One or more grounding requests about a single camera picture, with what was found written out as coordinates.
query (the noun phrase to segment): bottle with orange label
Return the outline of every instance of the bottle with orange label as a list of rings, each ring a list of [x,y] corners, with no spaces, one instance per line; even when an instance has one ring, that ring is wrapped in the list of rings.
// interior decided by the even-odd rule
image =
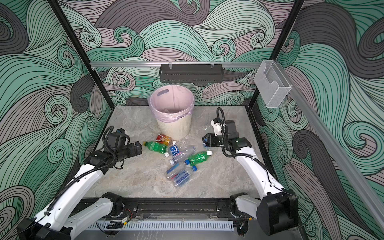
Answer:
[[[168,137],[164,134],[159,134],[156,138],[156,142],[165,144],[167,146],[172,146],[176,144],[176,141],[173,141],[171,137]]]

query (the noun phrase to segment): green wave pattern wallpaper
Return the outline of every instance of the green wave pattern wallpaper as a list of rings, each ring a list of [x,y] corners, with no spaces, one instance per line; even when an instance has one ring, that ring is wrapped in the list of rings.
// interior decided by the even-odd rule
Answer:
[[[294,0],[59,0],[91,61],[262,61]],[[322,0],[310,0],[311,5]],[[147,105],[159,68],[100,68],[116,105]],[[182,83],[196,105],[247,105],[257,69],[225,69],[222,83]]]
[[[0,238],[74,176],[110,111],[47,0],[0,0]]]
[[[279,54],[301,91],[384,200],[384,1],[306,6]],[[316,210],[311,240],[384,239],[345,175],[290,95],[279,108],[257,99],[256,118],[279,181]],[[299,200],[301,220],[312,204]]]

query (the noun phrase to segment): plastic bottle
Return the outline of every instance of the plastic bottle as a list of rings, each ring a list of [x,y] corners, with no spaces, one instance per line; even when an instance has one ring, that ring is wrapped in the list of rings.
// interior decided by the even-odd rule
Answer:
[[[178,154],[176,154],[175,156],[173,156],[173,158],[171,160],[169,160],[169,163],[171,165],[174,165],[177,162],[182,162],[182,161],[186,160],[189,156],[194,154],[195,152],[196,152],[196,148],[192,145],[189,145],[186,147],[186,149],[184,151],[181,151]]]
[[[172,178],[173,184],[175,187],[180,187],[184,183],[188,182],[191,178],[191,175],[197,171],[197,167],[193,166],[192,169],[184,168]]]
[[[177,175],[177,173],[179,173],[186,167],[187,165],[184,162],[178,162],[167,170],[166,177],[171,180]]]
[[[167,151],[167,146],[158,142],[143,142],[143,145],[148,147],[149,150],[165,153]]]
[[[167,146],[175,145],[176,141],[173,141],[171,137],[168,137],[164,134],[159,134],[156,138],[156,142],[165,144]]]
[[[169,157],[169,156],[175,156],[176,154],[178,154],[180,152],[180,149],[178,146],[176,145],[172,145],[170,146],[168,149],[167,149],[167,152],[164,153],[164,155],[166,157]]]
[[[187,160],[185,160],[185,164],[195,166],[198,163],[205,162],[208,160],[209,156],[212,155],[212,151],[199,152],[193,156],[190,156]]]

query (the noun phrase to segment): wire mesh file holder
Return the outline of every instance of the wire mesh file holder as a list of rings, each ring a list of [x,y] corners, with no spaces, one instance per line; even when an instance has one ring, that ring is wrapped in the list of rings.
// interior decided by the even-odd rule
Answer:
[[[267,108],[278,108],[292,88],[283,66],[273,60],[263,60],[253,80]]]

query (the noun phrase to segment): patterned wall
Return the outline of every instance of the patterned wall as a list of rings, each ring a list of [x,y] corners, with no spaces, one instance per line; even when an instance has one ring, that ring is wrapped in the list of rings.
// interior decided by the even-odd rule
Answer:
[[[48,2],[0,0],[0,238],[71,179],[109,113]]]
[[[322,0],[311,0],[311,5]],[[91,61],[262,61],[294,0],[59,0]],[[146,105],[158,68],[100,68],[116,105]],[[256,69],[229,68],[223,83],[192,83],[196,105],[247,105]]]
[[[279,62],[384,200],[384,1],[326,0],[302,9]],[[290,95],[257,99],[257,123],[279,181],[316,211],[309,239],[384,239]],[[312,204],[299,200],[304,221]]]

